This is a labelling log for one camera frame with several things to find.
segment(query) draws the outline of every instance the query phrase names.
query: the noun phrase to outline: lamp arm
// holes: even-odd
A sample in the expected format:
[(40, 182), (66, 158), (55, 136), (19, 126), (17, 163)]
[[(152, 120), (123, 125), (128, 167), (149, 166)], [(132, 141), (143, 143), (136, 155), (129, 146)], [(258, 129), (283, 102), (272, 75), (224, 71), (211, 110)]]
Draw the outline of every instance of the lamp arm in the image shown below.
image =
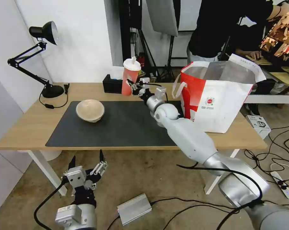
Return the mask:
[[(37, 48), (37, 47), (40, 47), (41, 50), (39, 50), (39, 51), (37, 51), (37, 52), (29, 55), (29, 56), (23, 56), (24, 54), (28, 53), (29, 51), (31, 51), (31, 50), (33, 50), (33, 49), (35, 49), (35, 48)], [(43, 78), (41, 78), (41, 77), (39, 77), (39, 76), (31, 73), (30, 71), (28, 71), (28, 70), (26, 70), (26, 69), (24, 69), (24, 68), (22, 68), (22, 67), (20, 66), (20, 64), (21, 64), (22, 62), (24, 62), (24, 61), (30, 59), (31, 57), (39, 54), (40, 52), (44, 51), (45, 49), (46, 49), (46, 43), (43, 42), (43, 41), (41, 41), (41, 42), (37, 43), (35, 46), (33, 46), (32, 48), (24, 51), (23, 53), (21, 53), (21, 54), (19, 54), (19, 55), (17, 55), (16, 57), (13, 57), (13, 58), (8, 59), (8, 60), (7, 60), (7, 63), (8, 63), (10, 66), (16, 68), (17, 70), (19, 70), (19, 71), (25, 73), (26, 75), (30, 76), (31, 78), (34, 78), (36, 81), (39, 81), (40, 83), (42, 83), (42, 84), (44, 84), (44, 85), (50, 85), (50, 83), (49, 83), (48, 80), (44, 80)]]

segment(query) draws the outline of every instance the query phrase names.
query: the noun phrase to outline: lamp shade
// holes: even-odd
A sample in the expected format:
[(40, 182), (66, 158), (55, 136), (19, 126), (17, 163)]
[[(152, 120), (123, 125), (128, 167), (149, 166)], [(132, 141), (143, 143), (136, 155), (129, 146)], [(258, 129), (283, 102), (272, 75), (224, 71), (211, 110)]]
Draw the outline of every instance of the lamp shade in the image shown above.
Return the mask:
[(47, 22), (43, 27), (30, 27), (30, 35), (35, 38), (45, 38), (54, 45), (58, 43), (58, 33), (53, 21)]

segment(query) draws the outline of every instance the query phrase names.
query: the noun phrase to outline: lamp base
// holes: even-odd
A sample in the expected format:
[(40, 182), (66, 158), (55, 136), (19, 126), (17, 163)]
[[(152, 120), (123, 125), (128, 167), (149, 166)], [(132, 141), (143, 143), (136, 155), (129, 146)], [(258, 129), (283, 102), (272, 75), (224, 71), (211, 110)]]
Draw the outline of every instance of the lamp base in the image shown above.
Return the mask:
[(64, 93), (63, 87), (48, 84), (43, 89), (42, 96), (44, 98), (54, 98), (62, 95), (63, 93)]

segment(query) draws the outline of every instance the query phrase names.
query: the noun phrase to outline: red cup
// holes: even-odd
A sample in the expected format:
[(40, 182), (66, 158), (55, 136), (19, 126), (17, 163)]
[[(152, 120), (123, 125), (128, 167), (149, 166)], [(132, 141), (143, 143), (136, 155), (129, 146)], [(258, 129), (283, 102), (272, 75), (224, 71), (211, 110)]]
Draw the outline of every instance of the red cup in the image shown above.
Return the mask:
[(140, 63), (136, 61), (136, 57), (126, 59), (123, 62), (123, 66), (124, 72), (121, 93), (125, 96), (130, 96), (132, 94), (132, 89), (127, 80), (129, 79), (136, 83), (141, 66)]

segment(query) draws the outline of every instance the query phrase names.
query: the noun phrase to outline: power strip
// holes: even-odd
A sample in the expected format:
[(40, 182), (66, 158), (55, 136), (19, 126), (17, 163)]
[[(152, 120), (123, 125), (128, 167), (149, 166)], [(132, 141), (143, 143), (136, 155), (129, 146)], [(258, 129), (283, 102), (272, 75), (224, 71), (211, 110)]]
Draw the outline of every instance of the power strip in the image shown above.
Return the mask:
[[(270, 174), (271, 176), (273, 176), (273, 179), (275, 180), (276, 183), (278, 183), (280, 180), (283, 180), (276, 171), (270, 172)], [(278, 184), (278, 186), (282, 190), (282, 192), (285, 194), (285, 196), (289, 199), (289, 188), (287, 187), (286, 189), (282, 189), (281, 185)]]

